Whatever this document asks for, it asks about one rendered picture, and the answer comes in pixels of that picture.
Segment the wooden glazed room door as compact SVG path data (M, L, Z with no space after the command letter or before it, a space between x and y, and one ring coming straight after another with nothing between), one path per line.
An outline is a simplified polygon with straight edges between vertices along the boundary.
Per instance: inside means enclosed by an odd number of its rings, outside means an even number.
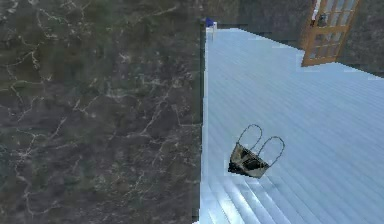
M305 51L301 66L308 67L335 62L344 45L360 0L314 0L305 24L301 47ZM321 14L327 25L318 27Z

